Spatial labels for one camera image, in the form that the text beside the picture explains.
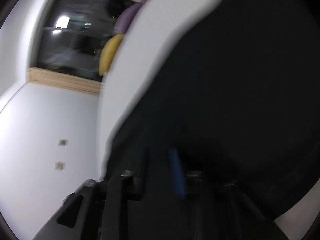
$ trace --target yellow cushion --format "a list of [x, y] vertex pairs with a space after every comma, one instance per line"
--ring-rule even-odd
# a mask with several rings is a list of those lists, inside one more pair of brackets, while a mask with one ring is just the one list
[[122, 42], [124, 34], [118, 34], [111, 38], [102, 49], [99, 59], [99, 75], [103, 76], [108, 72], [113, 61], [113, 58]]

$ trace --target dark window glass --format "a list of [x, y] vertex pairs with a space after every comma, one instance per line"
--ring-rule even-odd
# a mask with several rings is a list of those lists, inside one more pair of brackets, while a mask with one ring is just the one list
[[56, 0], [44, 25], [37, 67], [101, 81], [100, 52], [130, 0]]

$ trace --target black cloth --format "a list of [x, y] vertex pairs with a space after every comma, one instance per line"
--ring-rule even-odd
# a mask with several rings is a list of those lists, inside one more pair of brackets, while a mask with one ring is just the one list
[[320, 31], [303, 2], [222, 0], [178, 42], [113, 140], [106, 178], [151, 153], [146, 200], [129, 207], [132, 234], [183, 228], [177, 209], [160, 208], [165, 198], [150, 200], [172, 194], [172, 147], [212, 181], [238, 179], [271, 218], [286, 212], [320, 177], [319, 107]]

